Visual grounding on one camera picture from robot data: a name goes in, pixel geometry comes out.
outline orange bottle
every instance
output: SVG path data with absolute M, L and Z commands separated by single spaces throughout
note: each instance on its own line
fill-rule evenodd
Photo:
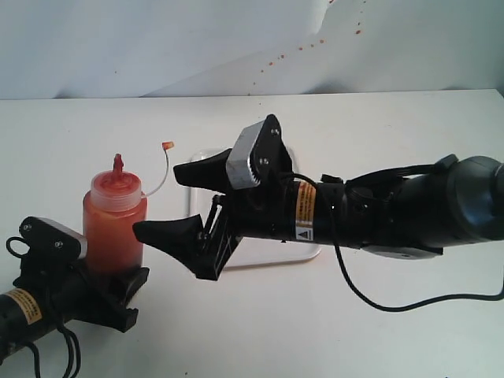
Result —
M 83 200 L 86 263 L 92 272 L 123 273 L 142 265 L 143 244 L 133 234 L 133 224 L 144 221 L 146 212 L 140 179 L 123 172 L 116 154 L 113 170 L 96 175 Z

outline white table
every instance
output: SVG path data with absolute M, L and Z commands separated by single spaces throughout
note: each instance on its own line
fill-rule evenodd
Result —
M 232 146 L 243 127 L 268 113 L 279 117 L 284 141 L 315 178 L 432 163 L 449 153 L 504 160 L 504 101 L 492 90 L 0 102 L 0 239 L 16 235 L 28 215 L 80 230 L 91 177 L 116 152 L 153 187 L 163 172 L 160 141 L 175 141 L 171 161 L 181 163 L 201 149 Z M 182 217 L 185 193 L 170 175 L 150 198 L 149 218 Z M 503 247 L 461 246 L 413 262 L 343 252 L 366 294 L 401 305 L 455 291 L 497 292 Z M 225 272 L 216 283 L 196 280 L 148 247 L 144 261 L 151 273 L 132 303 L 140 315 L 130 332 L 69 323 L 83 349 L 80 376 L 473 378 L 504 370 L 504 303 L 381 313 L 351 293 L 330 247 L 305 264 Z M 0 254 L 2 291 L 18 272 L 18 261 Z M 37 344 L 43 376 L 61 376 L 61 335 Z M 5 378 L 32 374 L 27 350 L 0 366 Z

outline warning label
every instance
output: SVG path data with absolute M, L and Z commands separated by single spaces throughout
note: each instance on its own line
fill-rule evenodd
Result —
M 313 241 L 313 215 L 315 214 L 316 191 L 309 183 L 299 183 L 296 202 L 296 239 Z
M 42 319 L 42 312 L 40 311 L 39 304 L 32 297 L 30 293 L 23 289 L 13 289 L 5 293 L 8 297 L 12 298 L 14 302 L 21 308 L 28 325 L 35 323 Z

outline red liquid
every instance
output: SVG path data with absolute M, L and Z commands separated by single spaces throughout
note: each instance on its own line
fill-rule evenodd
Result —
M 143 244 L 136 240 L 133 224 L 146 219 L 147 198 L 133 209 L 108 212 L 93 206 L 90 196 L 88 192 L 83 200 L 83 232 L 87 238 L 89 269 L 114 274 L 141 266 Z

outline clear plastic tray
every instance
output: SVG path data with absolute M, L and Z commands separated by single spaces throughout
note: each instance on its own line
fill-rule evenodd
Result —
M 219 154 L 223 150 L 210 149 L 200 151 L 191 158 L 191 161 L 209 158 L 215 154 Z M 291 155 L 293 170 L 299 172 L 294 152 L 290 148 L 287 148 L 287 150 Z M 194 187 L 187 190 L 189 191 L 187 215 L 201 214 L 203 222 L 205 222 L 212 203 L 212 197 L 216 193 Z M 225 268 L 232 269 L 308 261 L 315 258 L 320 251 L 321 246 L 317 244 L 281 243 L 277 240 L 243 238 Z

